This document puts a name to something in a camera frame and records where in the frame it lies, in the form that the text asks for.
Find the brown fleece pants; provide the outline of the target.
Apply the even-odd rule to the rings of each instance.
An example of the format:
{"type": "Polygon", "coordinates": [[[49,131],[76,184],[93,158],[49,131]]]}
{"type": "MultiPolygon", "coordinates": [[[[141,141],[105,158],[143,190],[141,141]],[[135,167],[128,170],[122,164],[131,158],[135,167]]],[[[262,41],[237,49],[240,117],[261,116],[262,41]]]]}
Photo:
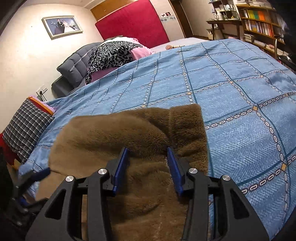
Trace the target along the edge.
{"type": "Polygon", "coordinates": [[[36,198],[51,196],[68,175],[91,175],[124,147],[130,150],[129,166],[118,194],[108,200],[115,240],[180,240],[188,204],[177,198],[166,155],[172,147],[207,173],[207,138],[197,104],[74,117],[50,149],[52,172],[36,198]]]}

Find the dark plaid pillow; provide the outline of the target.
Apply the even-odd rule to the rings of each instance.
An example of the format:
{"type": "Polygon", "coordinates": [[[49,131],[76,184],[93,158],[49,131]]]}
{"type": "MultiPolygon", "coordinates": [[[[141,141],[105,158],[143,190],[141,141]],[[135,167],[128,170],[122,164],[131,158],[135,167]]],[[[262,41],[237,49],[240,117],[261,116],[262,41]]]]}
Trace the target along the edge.
{"type": "Polygon", "coordinates": [[[2,132],[3,141],[25,163],[43,131],[54,120],[55,110],[36,97],[29,96],[2,132]]]}

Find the grey padded headboard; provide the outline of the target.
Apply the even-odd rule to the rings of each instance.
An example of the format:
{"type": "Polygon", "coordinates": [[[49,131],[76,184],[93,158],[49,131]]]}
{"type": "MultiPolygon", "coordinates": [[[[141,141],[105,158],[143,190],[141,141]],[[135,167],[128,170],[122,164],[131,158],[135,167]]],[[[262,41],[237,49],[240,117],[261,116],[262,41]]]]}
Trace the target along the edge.
{"type": "Polygon", "coordinates": [[[51,86],[55,98],[66,97],[85,85],[89,58],[100,44],[96,42],[81,47],[57,67],[61,76],[51,86]]]}

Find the blue patterned bedspread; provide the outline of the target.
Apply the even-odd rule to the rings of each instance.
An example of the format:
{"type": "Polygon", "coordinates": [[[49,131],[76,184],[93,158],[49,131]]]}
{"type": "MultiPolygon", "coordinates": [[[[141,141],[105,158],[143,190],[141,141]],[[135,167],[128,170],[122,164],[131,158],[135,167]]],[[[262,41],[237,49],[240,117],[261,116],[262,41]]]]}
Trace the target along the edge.
{"type": "Polygon", "coordinates": [[[55,118],[19,173],[48,166],[53,142],[75,116],[194,103],[202,109],[209,174],[230,175],[275,237],[295,208],[295,74],[240,40],[156,53],[50,101],[55,118]]]}

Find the leopard print blanket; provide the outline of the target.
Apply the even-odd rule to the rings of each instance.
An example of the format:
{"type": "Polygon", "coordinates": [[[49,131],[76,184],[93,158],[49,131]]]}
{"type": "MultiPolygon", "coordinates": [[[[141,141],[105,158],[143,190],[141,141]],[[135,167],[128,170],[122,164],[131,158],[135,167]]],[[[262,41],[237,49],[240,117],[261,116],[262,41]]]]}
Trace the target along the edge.
{"type": "Polygon", "coordinates": [[[92,73],[118,68],[133,61],[132,50],[142,48],[141,44],[128,41],[104,42],[91,53],[85,76],[86,85],[92,81],[92,73]]]}

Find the framed wedding photo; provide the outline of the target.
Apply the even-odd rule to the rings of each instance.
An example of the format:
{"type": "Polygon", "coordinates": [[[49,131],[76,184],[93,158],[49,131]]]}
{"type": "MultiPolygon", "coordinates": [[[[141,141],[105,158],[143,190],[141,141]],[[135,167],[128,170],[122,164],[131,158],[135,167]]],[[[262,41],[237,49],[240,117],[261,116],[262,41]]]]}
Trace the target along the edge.
{"type": "Polygon", "coordinates": [[[51,40],[83,33],[74,16],[49,16],[42,23],[51,40]]]}

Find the pink blanket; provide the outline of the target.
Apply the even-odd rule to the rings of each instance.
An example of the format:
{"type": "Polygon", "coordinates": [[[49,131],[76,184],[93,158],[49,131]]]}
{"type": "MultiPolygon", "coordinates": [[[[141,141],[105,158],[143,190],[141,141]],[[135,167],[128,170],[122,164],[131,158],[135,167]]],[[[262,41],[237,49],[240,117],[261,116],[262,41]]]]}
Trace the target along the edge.
{"type": "Polygon", "coordinates": [[[106,40],[90,55],[85,83],[90,84],[127,63],[151,54],[153,51],[135,38],[115,37],[106,40]]]}

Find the wooden bookshelf with books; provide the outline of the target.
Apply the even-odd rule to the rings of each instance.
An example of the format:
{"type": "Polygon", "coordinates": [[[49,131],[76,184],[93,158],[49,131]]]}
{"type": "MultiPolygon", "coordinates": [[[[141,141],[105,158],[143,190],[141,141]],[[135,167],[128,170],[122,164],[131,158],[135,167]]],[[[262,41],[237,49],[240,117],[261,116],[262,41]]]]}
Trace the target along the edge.
{"type": "Polygon", "coordinates": [[[268,1],[237,1],[236,8],[245,42],[272,56],[288,56],[290,49],[283,40],[285,22],[268,1]]]}

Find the wall power socket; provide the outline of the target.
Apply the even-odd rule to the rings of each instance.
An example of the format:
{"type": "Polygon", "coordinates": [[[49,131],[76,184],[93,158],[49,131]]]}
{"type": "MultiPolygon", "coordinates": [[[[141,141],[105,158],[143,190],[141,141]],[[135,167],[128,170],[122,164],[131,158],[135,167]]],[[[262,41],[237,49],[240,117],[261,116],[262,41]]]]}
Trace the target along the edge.
{"type": "Polygon", "coordinates": [[[43,84],[41,87],[39,87],[39,88],[36,90],[36,94],[37,94],[37,96],[39,96],[41,99],[46,100],[45,93],[46,93],[47,91],[48,91],[48,88],[43,84]]]}

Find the red wall panel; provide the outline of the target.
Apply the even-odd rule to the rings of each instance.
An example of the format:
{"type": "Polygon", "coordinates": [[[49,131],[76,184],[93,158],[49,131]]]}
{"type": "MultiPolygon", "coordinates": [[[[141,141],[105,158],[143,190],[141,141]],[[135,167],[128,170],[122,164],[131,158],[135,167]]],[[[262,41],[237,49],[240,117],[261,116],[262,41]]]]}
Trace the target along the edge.
{"type": "Polygon", "coordinates": [[[95,24],[104,40],[116,36],[136,38],[148,48],[169,42],[150,1],[135,1],[103,17],[95,24]]]}

